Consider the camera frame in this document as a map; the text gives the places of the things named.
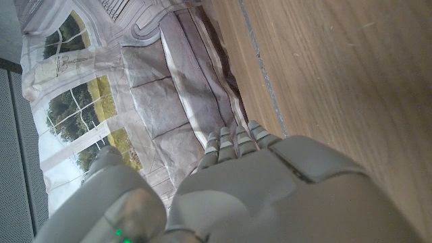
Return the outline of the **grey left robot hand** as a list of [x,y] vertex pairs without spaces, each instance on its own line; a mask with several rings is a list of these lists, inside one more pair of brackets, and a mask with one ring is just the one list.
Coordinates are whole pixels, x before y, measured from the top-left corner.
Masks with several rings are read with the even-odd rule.
[[108,146],[37,242],[421,242],[366,169],[255,121],[209,135],[170,208]]

